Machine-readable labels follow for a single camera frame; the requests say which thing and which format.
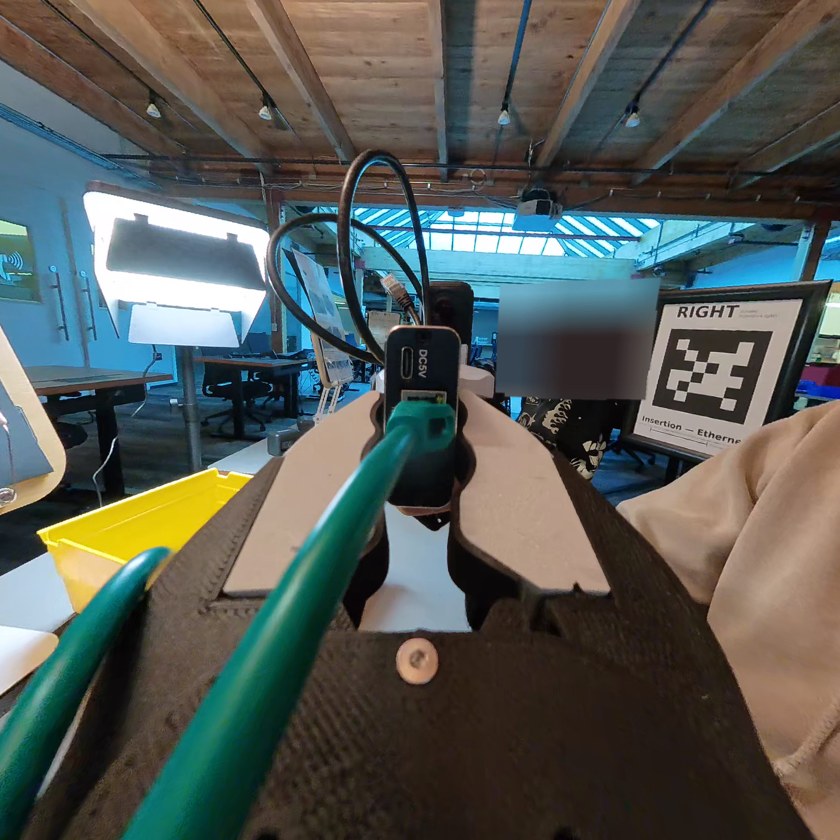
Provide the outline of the studio light panel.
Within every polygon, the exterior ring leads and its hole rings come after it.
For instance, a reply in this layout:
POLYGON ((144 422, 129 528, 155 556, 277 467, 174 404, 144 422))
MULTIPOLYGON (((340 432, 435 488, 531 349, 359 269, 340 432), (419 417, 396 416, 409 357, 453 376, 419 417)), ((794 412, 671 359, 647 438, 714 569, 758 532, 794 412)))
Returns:
POLYGON ((190 472, 203 469, 196 348, 230 350, 266 299, 268 233, 255 219, 92 182, 83 205, 93 274, 112 324, 129 306, 130 343, 171 346, 182 387, 190 472))

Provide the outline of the poster board on easel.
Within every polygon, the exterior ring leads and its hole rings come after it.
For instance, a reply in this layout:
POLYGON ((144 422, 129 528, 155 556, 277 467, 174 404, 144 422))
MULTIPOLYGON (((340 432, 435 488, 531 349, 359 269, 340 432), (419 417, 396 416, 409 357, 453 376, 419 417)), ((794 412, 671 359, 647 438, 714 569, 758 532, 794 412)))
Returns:
MULTIPOLYGON (((346 332, 325 270, 299 251, 288 251, 287 257, 306 292, 312 319, 331 339, 346 342, 346 332)), ((322 387, 313 422, 320 424, 325 414, 334 413, 341 389, 353 381, 354 369, 351 357, 347 353, 313 331, 310 331, 310 336, 322 387)))

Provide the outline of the yellow plastic bin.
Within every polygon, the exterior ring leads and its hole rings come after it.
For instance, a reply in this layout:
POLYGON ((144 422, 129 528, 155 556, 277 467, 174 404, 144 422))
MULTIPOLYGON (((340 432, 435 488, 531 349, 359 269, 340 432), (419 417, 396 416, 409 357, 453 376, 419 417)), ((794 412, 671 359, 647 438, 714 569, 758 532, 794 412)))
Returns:
POLYGON ((73 612, 143 551, 180 550, 250 480, 206 469, 39 530, 73 612))

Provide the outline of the ceiling projector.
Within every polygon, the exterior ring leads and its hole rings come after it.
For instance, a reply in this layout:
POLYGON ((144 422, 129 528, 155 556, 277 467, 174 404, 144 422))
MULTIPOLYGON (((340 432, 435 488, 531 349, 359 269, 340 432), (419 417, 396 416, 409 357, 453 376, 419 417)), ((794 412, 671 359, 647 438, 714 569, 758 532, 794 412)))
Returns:
POLYGON ((549 235, 563 214, 563 205, 556 192, 533 187, 522 192, 516 206, 511 230, 519 234, 549 235))

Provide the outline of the framed marker tag sign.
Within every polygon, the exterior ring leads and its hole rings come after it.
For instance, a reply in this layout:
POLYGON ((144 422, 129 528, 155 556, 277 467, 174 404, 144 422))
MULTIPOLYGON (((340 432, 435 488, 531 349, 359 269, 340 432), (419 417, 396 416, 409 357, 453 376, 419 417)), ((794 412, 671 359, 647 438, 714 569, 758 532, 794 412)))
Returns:
POLYGON ((661 291, 646 395, 621 444, 699 463, 787 416, 832 287, 661 291))

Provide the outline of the black board on white stand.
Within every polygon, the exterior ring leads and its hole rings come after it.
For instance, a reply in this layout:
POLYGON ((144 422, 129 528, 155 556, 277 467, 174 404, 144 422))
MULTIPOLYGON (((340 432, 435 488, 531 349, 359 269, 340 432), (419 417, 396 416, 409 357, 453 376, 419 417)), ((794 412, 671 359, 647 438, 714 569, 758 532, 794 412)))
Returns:
POLYGON ((1 333, 1 513, 55 490, 67 467, 65 449, 11 343, 1 333))

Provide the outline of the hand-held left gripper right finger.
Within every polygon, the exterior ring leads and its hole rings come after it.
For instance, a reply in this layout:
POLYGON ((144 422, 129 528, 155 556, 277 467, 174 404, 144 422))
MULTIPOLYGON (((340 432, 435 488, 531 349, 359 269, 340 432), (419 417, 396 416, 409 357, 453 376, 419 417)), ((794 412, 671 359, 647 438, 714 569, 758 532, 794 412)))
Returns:
POLYGON ((474 466, 453 503, 450 538, 540 593, 606 595, 610 585, 548 449, 478 395, 460 398, 474 466))

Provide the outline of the person's right forearm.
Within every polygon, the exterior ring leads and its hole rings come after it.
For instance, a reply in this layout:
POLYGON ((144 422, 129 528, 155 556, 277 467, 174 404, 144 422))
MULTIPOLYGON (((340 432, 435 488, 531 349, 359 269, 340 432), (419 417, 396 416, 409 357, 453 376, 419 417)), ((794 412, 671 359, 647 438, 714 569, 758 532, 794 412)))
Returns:
POLYGON ((839 407, 771 423, 618 512, 707 621, 777 778, 839 838, 839 407))

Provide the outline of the wooden desk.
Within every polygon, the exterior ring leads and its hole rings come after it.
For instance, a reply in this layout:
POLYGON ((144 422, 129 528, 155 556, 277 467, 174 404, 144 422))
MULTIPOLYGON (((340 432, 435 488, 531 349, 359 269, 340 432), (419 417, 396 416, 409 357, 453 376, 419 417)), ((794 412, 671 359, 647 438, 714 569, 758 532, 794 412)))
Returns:
POLYGON ((213 420, 219 424, 215 436, 254 440, 246 433, 246 421, 255 423, 260 432, 266 431, 272 414, 259 414, 257 402, 264 399, 263 408, 271 401, 281 402, 281 416, 297 421, 301 415, 299 377, 314 371, 313 358, 278 358, 268 356, 211 356, 199 355, 196 362, 203 367, 203 396, 223 400, 230 407, 201 419, 201 428, 209 428, 213 420))
POLYGON ((70 365, 24 367, 45 411, 52 421, 78 413, 93 413, 100 454, 98 479, 104 500, 116 501, 125 494, 116 409, 141 403, 149 385, 170 383, 167 373, 142 373, 70 365))

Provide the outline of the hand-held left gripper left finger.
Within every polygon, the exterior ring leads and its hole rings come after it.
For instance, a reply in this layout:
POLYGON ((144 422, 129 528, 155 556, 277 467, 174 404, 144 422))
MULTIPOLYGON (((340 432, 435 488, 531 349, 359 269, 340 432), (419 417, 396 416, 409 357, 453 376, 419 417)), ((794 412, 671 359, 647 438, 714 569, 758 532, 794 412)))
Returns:
POLYGON ((224 583, 225 595, 264 596, 277 586, 378 434, 381 399, 377 391, 360 395, 288 449, 224 583))

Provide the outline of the green door sign panel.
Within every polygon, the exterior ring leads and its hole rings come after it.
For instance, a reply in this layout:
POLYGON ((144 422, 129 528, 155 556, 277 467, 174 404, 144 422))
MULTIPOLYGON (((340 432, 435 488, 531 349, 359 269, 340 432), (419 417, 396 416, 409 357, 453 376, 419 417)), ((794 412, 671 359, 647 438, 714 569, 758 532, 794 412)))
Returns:
POLYGON ((35 249, 28 228, 1 219, 1 299, 41 301, 35 249))

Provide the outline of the grey ethernet adapter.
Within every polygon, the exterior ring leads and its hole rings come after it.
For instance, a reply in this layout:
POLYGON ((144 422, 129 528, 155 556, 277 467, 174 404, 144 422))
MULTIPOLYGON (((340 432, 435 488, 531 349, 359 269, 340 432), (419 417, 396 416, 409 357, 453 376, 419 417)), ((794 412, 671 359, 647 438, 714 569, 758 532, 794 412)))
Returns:
POLYGON ((446 507, 455 483, 460 338, 446 327, 403 325, 385 342, 384 430, 408 426, 421 443, 390 502, 406 509, 446 507))

